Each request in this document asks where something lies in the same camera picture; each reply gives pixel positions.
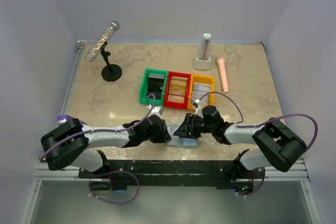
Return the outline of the gold credit card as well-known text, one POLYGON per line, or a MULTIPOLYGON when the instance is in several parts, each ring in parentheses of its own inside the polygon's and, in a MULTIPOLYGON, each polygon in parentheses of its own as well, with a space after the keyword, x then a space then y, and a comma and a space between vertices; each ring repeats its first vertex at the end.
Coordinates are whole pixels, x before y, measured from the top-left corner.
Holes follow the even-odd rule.
POLYGON ((173 94, 169 94, 167 96, 167 102, 184 103, 184 100, 185 96, 173 95, 173 94))

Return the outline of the teal leather card holder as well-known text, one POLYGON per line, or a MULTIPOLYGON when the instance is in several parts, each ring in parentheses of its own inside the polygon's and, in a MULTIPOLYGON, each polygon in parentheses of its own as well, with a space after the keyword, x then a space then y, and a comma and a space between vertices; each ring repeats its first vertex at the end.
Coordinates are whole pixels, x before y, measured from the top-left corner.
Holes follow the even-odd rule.
POLYGON ((198 148, 199 141, 194 138, 183 138, 171 135, 171 140, 164 145, 167 147, 179 147, 179 148, 198 148))

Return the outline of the white VIP credit card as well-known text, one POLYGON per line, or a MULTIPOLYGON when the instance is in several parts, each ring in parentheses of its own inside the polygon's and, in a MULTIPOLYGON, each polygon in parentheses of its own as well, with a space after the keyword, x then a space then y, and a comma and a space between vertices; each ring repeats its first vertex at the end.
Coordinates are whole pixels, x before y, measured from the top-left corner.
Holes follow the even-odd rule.
POLYGON ((173 135, 174 132, 176 131, 177 127, 173 126, 173 125, 169 125, 167 126, 167 132, 169 133, 169 135, 173 135))

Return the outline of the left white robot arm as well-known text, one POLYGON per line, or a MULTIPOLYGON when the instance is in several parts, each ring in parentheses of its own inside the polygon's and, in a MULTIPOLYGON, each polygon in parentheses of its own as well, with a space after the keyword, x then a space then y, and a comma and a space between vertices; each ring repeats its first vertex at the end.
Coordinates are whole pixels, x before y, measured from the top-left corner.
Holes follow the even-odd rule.
POLYGON ((169 140, 166 122, 157 115, 111 128, 88 126, 79 119, 70 119, 41 138, 44 153, 39 161, 46 162, 50 170, 77 166, 103 178, 109 165, 101 153, 91 152, 90 148, 129 148, 145 141, 161 144, 169 140))

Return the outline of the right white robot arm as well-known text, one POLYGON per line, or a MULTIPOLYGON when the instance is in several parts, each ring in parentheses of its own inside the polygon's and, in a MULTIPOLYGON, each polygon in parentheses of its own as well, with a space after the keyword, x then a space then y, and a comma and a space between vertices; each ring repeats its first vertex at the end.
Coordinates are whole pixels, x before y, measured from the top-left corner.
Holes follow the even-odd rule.
POLYGON ((211 134, 220 144, 254 144, 255 150, 245 150, 234 161, 234 172, 245 178, 256 168, 274 167, 287 172, 306 152, 306 143, 280 120, 262 126, 239 127, 225 122, 213 105, 201 109, 201 116, 188 113, 175 136, 199 138, 203 133, 211 134))

